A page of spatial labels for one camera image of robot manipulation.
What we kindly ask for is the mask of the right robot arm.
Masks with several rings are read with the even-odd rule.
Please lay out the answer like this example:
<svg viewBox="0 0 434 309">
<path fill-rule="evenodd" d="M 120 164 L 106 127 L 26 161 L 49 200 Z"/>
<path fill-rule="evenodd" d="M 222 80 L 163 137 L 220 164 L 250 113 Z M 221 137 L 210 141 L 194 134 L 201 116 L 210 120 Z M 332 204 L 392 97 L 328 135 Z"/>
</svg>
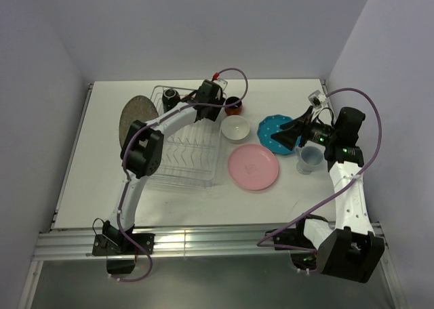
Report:
<svg viewBox="0 0 434 309">
<path fill-rule="evenodd" d="M 306 142 L 323 146 L 319 155 L 327 162 L 337 194 L 334 227 L 325 218 L 310 213 L 291 228 L 269 231 L 276 250 L 313 252 L 311 259 L 294 258 L 297 269 L 366 283 L 384 253 L 384 240 L 375 235 L 363 190 L 364 159 L 357 141 L 365 118 L 360 110 L 344 107 L 336 122 L 328 125 L 314 117 L 314 108 L 310 106 L 272 135 L 273 140 L 287 148 L 303 147 Z"/>
</svg>

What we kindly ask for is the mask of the black mug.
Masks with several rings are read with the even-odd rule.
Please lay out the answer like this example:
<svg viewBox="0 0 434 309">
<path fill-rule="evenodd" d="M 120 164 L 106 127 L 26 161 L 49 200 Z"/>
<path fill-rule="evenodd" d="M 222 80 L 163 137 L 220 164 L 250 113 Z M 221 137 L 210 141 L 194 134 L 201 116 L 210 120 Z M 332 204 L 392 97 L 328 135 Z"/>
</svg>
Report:
<svg viewBox="0 0 434 309">
<path fill-rule="evenodd" d="M 163 91 L 161 100 L 164 112 L 169 112 L 180 102 L 181 98 L 177 90 L 166 89 Z"/>
</svg>

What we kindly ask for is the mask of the blue polka dot plate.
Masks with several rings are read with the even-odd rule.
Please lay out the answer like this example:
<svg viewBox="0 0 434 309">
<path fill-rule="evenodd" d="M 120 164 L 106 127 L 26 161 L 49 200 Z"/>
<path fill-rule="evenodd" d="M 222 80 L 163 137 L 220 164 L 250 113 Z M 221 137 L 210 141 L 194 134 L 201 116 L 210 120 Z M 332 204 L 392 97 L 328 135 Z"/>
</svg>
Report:
<svg viewBox="0 0 434 309">
<path fill-rule="evenodd" d="M 271 138 L 274 133 L 281 131 L 280 125 L 288 123 L 291 120 L 291 117 L 285 115 L 270 115 L 265 117 L 261 122 L 259 122 L 256 132 L 260 144 L 265 148 L 268 148 L 275 155 L 294 155 L 295 150 L 290 150 Z"/>
</svg>

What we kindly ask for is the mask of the light blue footed cup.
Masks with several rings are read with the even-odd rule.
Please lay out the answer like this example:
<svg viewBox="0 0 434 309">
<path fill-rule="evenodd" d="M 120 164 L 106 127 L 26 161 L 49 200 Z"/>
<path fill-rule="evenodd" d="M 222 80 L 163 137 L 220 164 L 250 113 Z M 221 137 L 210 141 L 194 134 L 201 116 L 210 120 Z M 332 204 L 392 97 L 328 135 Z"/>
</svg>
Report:
<svg viewBox="0 0 434 309">
<path fill-rule="evenodd" d="M 296 147 L 295 149 L 298 162 L 297 171 L 302 175 L 309 175 L 318 171 L 323 166 L 323 153 L 314 146 Z"/>
</svg>

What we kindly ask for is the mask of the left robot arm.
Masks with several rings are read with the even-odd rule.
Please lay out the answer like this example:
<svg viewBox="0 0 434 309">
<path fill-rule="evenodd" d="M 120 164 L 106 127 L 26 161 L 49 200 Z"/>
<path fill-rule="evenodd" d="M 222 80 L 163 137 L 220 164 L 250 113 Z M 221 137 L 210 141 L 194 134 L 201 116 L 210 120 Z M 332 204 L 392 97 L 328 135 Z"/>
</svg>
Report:
<svg viewBox="0 0 434 309">
<path fill-rule="evenodd" d="M 131 249 L 137 206 L 146 182 L 161 164 L 165 141 L 188 125 L 203 119 L 215 121 L 226 101 L 225 87 L 217 79 L 206 79 L 183 96 L 176 88 L 165 88 L 163 113 L 144 96 L 125 105 L 119 121 L 125 182 L 115 209 L 102 225 L 102 237 L 110 250 L 124 254 Z"/>
</svg>

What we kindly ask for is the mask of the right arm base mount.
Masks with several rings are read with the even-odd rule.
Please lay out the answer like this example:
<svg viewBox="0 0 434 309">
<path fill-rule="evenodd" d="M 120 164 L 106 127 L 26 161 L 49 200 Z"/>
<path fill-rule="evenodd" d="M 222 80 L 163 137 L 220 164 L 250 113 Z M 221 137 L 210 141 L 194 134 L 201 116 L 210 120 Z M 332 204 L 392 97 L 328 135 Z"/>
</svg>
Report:
<svg viewBox="0 0 434 309">
<path fill-rule="evenodd" d="M 273 243 L 312 249 L 313 244 L 296 228 L 288 228 L 273 237 Z M 311 272 L 317 268 L 315 253 L 291 253 L 291 261 L 296 270 Z"/>
</svg>

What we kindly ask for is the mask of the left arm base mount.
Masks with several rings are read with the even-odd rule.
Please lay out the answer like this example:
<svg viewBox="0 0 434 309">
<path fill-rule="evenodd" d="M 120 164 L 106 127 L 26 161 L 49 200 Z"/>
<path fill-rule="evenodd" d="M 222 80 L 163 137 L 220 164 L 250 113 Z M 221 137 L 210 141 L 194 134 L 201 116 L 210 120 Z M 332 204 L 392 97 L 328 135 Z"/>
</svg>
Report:
<svg viewBox="0 0 434 309">
<path fill-rule="evenodd" d="M 139 254 L 142 254 L 142 251 L 123 236 L 120 243 L 113 242 L 103 234 L 95 236 L 92 255 L 106 258 L 106 270 L 111 275 L 131 274 Z"/>
</svg>

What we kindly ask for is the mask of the speckled grey plate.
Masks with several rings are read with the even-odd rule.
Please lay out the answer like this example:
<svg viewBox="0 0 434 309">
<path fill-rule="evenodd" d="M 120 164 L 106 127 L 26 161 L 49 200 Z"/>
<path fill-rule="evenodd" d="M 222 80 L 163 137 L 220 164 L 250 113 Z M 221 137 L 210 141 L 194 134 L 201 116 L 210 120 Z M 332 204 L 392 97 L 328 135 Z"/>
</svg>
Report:
<svg viewBox="0 0 434 309">
<path fill-rule="evenodd" d="M 139 120 L 142 123 L 159 116 L 157 108 L 146 96 L 134 96 L 123 107 L 119 120 L 119 143 L 123 146 L 131 124 Z"/>
</svg>

